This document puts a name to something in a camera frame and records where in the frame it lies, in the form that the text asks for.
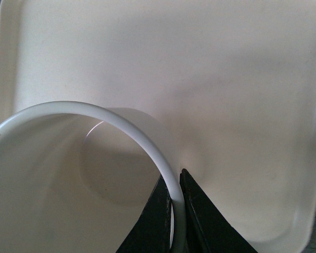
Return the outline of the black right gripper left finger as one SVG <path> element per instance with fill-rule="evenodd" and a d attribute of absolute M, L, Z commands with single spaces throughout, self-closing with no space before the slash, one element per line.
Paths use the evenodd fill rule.
<path fill-rule="evenodd" d="M 163 177 L 159 177 L 132 230 L 117 252 L 169 252 L 172 200 Z"/>

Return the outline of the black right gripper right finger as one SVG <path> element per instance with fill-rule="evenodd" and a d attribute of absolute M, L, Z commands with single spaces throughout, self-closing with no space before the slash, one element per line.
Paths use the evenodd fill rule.
<path fill-rule="evenodd" d="M 180 174 L 186 208 L 186 252 L 256 252 L 229 224 L 187 169 Z"/>

